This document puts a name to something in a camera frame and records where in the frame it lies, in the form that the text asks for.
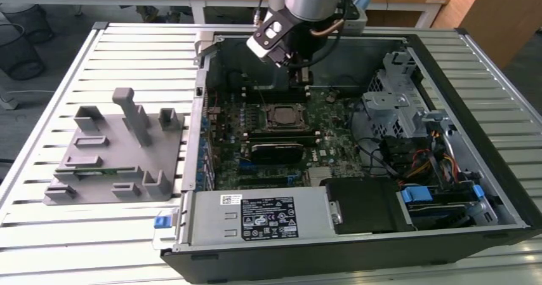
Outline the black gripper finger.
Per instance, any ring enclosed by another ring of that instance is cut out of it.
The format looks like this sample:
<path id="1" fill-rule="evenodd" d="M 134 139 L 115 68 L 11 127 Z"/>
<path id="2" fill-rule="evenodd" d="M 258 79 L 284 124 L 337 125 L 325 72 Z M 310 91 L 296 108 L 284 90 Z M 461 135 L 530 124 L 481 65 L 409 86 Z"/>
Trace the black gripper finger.
<path id="1" fill-rule="evenodd" d="M 314 84 L 314 74 L 308 67 L 300 69 L 291 69 L 288 71 L 290 87 L 299 88 L 311 86 Z"/>

